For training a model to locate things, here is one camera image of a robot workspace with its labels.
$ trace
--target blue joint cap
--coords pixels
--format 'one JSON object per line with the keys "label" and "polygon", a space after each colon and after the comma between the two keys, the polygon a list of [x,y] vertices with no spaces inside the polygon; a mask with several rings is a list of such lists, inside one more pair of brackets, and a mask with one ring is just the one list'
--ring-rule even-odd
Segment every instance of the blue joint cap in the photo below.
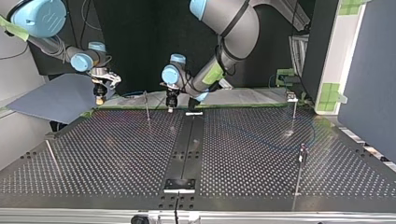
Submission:
{"label": "blue joint cap", "polygon": [[62,0],[35,0],[18,9],[11,21],[25,29],[29,35],[47,38],[62,30],[66,15]]}
{"label": "blue joint cap", "polygon": [[75,54],[70,63],[79,72],[85,72],[93,68],[93,59],[85,53]]}
{"label": "blue joint cap", "polygon": [[191,0],[190,2],[190,11],[198,20],[202,20],[204,16],[205,8],[206,8],[207,0]]}
{"label": "blue joint cap", "polygon": [[102,42],[90,42],[88,44],[88,49],[93,49],[96,51],[102,51],[106,53],[106,45]]}
{"label": "blue joint cap", "polygon": [[195,97],[195,100],[202,102],[206,99],[207,95],[209,94],[209,90],[207,92],[202,93],[201,95]]}
{"label": "blue joint cap", "polygon": [[172,64],[166,65],[163,69],[163,81],[166,84],[176,84],[178,81],[178,75],[179,73],[177,68]]}
{"label": "blue joint cap", "polygon": [[181,54],[172,54],[171,55],[171,62],[175,63],[186,63],[186,57]]}

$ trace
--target gray fabric sheet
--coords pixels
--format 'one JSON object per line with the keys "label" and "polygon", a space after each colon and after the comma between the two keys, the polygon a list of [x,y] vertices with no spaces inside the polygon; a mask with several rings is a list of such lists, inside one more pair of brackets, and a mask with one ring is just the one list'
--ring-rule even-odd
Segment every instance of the gray fabric sheet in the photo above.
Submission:
{"label": "gray fabric sheet", "polygon": [[[109,91],[107,97],[114,94]],[[7,105],[22,114],[69,124],[96,107],[90,77],[65,74]]]}
{"label": "gray fabric sheet", "polygon": [[[156,91],[148,94],[148,106],[166,106],[165,91]],[[178,96],[178,106],[187,106],[190,96],[180,94]],[[102,108],[106,107],[128,107],[146,106],[144,95],[130,98],[114,97],[107,101]],[[220,90],[211,92],[202,102],[202,105],[262,105],[262,104],[282,104],[286,103],[285,89],[235,89]]]}

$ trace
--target black bracket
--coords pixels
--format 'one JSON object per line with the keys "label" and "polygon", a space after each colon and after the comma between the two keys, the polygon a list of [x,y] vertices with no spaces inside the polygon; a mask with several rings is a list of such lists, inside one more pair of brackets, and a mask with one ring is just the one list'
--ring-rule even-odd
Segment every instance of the black bracket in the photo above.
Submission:
{"label": "black bracket", "polygon": [[194,193],[195,183],[194,179],[167,179],[163,191],[165,193]]}

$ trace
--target white wall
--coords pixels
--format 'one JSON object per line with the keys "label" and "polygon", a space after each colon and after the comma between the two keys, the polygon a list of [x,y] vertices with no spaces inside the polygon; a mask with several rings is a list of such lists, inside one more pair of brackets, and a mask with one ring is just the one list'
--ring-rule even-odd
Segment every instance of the white wall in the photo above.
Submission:
{"label": "white wall", "polygon": [[[19,57],[1,60],[19,54],[25,48],[25,42],[5,35],[0,28],[0,108],[45,83],[38,74],[30,50]],[[50,125],[47,120],[4,108],[0,110],[0,170],[39,145],[48,132]]]}
{"label": "white wall", "polygon": [[[319,103],[324,83],[339,83],[339,93],[344,93],[349,68],[352,63],[352,57],[355,52],[359,31],[361,29],[361,21],[364,16],[365,7],[366,5],[362,5],[360,7],[358,15],[339,15],[335,20],[332,39],[329,45],[329,51],[318,90],[316,108]],[[339,109],[340,103],[337,104],[333,112],[316,112],[320,115],[338,115]]]}

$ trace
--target perforated table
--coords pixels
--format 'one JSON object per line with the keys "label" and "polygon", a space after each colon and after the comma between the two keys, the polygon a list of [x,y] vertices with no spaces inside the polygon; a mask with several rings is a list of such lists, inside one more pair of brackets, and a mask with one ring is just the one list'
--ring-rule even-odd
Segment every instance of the perforated table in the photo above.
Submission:
{"label": "perforated table", "polygon": [[[184,112],[76,121],[0,172],[0,207],[396,213],[396,174],[310,110]],[[193,180],[195,192],[164,193],[170,179]]]}

